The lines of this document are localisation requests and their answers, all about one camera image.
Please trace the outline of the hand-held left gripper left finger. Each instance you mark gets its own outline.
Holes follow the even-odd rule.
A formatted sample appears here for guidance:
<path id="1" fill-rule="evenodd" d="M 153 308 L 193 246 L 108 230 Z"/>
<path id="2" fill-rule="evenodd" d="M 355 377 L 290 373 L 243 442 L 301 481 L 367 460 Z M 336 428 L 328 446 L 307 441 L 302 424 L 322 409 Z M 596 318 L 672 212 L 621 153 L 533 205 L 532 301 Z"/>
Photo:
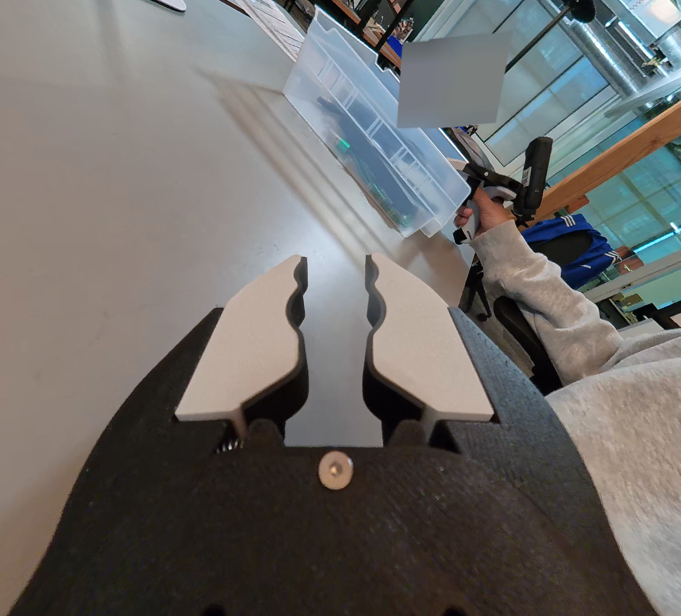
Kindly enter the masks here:
<path id="1" fill-rule="evenodd" d="M 178 421 L 227 421 L 245 438 L 254 421 L 268 419 L 285 435 L 309 395 L 300 329 L 307 287 L 307 258 L 294 254 L 226 303 L 175 409 Z"/>

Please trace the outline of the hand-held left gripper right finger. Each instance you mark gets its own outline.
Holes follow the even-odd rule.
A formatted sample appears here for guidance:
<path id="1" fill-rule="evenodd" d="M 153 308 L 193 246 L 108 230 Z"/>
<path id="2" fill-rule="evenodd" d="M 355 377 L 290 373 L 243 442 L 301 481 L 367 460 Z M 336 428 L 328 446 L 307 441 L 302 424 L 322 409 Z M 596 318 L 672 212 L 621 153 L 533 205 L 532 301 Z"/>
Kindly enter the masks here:
<path id="1" fill-rule="evenodd" d="M 406 420 L 427 440 L 444 421 L 489 423 L 494 407 L 445 300 L 381 253 L 366 257 L 365 288 L 364 403 L 383 441 Z"/>

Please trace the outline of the person's right forearm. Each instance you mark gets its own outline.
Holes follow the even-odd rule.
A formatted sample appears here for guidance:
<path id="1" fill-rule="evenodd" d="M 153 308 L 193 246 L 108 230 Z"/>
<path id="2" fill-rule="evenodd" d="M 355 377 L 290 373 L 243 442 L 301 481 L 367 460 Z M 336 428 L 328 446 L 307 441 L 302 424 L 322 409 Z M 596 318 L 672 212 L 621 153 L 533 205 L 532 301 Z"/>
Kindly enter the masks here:
<path id="1" fill-rule="evenodd" d="M 617 330 L 562 280 L 556 264 L 532 252 L 505 212 L 501 219 L 481 220 L 472 245 L 486 288 L 519 305 L 564 385 L 625 358 L 628 348 Z"/>

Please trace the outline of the person's right hand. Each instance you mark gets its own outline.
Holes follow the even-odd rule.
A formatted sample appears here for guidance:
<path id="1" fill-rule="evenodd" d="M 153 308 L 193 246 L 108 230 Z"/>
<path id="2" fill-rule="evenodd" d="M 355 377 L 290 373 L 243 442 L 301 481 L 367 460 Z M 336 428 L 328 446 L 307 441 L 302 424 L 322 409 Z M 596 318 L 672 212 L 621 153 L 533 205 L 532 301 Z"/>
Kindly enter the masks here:
<path id="1" fill-rule="evenodd" d="M 503 204 L 491 199 L 484 189 L 477 189 L 471 202 L 472 208 L 467 205 L 459 208 L 454 224 L 457 229 L 470 231 L 473 237 L 478 237 L 510 220 Z"/>

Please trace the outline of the black office chair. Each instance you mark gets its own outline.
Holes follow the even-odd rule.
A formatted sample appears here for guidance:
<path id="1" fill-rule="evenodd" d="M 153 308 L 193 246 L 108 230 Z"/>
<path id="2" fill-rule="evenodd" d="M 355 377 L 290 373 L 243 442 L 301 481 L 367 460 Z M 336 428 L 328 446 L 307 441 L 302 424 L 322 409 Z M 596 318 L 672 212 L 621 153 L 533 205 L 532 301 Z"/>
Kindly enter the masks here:
<path id="1" fill-rule="evenodd" d="M 530 380 L 543 396 L 546 397 L 562 388 L 563 384 L 548 353 L 517 302 L 509 297 L 499 296 L 495 299 L 493 306 L 489 305 L 483 285 L 483 268 L 478 257 L 473 257 L 464 284 L 464 292 L 466 297 L 464 303 L 460 305 L 462 312 L 469 314 L 475 297 L 479 296 L 483 313 L 477 314 L 477 320 L 484 322 L 494 317 L 510 333 L 532 361 Z"/>

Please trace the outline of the blue jacket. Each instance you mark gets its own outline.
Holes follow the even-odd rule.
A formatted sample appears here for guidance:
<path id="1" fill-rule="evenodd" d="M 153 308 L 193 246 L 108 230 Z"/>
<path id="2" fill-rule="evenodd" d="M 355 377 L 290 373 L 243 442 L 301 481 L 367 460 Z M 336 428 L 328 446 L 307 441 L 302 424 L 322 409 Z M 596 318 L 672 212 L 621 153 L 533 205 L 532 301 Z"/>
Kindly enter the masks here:
<path id="1" fill-rule="evenodd" d="M 533 252 L 559 267 L 561 278 L 574 290 L 595 280 L 620 258 L 581 214 L 542 220 L 522 236 Z"/>

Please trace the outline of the person's grey sweatshirt torso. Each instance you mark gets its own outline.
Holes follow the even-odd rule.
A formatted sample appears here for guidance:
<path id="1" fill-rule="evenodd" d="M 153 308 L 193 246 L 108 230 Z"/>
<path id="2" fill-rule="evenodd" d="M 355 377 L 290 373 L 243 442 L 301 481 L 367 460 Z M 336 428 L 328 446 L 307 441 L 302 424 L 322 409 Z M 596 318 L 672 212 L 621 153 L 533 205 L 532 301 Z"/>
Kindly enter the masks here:
<path id="1" fill-rule="evenodd" d="M 680 331 L 623 339 L 608 324 L 544 344 L 549 396 L 599 493 L 624 559 L 659 615 L 680 614 Z"/>

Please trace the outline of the clear plastic storage bin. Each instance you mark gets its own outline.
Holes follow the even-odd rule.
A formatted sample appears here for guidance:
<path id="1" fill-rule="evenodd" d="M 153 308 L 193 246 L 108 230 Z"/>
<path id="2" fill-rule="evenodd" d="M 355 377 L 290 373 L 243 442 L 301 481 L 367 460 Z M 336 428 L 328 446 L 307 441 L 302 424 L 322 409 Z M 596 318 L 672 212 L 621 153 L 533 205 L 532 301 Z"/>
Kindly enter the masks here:
<path id="1" fill-rule="evenodd" d="M 438 128 L 397 127 L 399 79 L 316 8 L 284 95 L 402 237 L 445 230 L 470 188 Z"/>

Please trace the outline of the wooden beam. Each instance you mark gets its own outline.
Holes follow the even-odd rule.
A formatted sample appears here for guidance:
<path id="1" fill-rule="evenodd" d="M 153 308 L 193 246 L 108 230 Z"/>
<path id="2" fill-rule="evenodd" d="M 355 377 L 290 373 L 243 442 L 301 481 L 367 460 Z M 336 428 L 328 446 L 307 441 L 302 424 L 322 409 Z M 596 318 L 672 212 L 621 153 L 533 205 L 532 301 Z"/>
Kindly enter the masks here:
<path id="1" fill-rule="evenodd" d="M 676 103 L 558 184 L 550 186 L 543 195 L 535 219 L 547 219 L 585 199 L 587 193 L 679 136 L 680 103 Z"/>

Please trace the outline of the printed paper sheet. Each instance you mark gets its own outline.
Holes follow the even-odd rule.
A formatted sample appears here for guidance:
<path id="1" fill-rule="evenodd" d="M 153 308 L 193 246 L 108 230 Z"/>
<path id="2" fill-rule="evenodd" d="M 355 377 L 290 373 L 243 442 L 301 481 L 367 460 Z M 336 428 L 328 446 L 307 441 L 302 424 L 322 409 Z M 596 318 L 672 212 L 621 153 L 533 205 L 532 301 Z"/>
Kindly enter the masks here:
<path id="1" fill-rule="evenodd" d="M 293 61 L 297 61 L 305 34 L 274 0 L 231 0 L 246 13 Z"/>

